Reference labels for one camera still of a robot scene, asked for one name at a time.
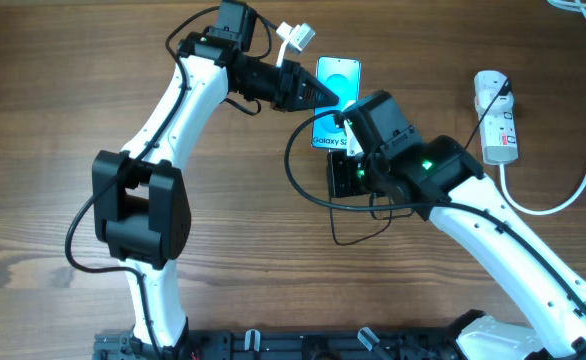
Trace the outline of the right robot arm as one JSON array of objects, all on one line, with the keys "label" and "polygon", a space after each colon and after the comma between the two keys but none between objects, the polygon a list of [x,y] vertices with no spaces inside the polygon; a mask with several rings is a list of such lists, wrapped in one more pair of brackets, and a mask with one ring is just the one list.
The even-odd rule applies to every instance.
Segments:
[{"label": "right robot arm", "polygon": [[525,315],[554,358],[586,355],[586,281],[514,212],[495,182],[449,136],[424,142],[379,90],[334,116],[361,150],[351,187],[406,205],[463,246]]}]

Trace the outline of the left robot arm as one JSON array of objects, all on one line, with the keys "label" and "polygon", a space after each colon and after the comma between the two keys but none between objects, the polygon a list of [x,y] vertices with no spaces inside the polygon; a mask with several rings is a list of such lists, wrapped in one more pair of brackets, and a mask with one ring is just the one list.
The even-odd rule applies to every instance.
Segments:
[{"label": "left robot arm", "polygon": [[127,276],[136,316],[132,351],[147,359],[187,355],[188,317],[176,274],[192,220],[184,174],[214,110],[231,92],[283,112],[338,102],[299,63],[249,55],[262,19],[249,5],[223,1],[212,10],[214,25],[169,52],[173,78],[142,129],[119,152],[101,151],[92,165],[96,237]]}]

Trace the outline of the turquoise screen Galaxy smartphone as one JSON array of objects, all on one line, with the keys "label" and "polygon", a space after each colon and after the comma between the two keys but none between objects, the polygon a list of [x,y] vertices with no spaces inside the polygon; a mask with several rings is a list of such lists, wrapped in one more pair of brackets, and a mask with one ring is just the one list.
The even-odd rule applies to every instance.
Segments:
[{"label": "turquoise screen Galaxy smartphone", "polygon": [[[359,60],[321,56],[317,61],[316,78],[338,97],[338,103],[317,108],[314,114],[329,110],[343,110],[357,101],[360,76],[361,62]],[[311,145],[321,149],[345,150],[347,137],[344,130],[336,125],[334,117],[327,115],[313,123]]]}]

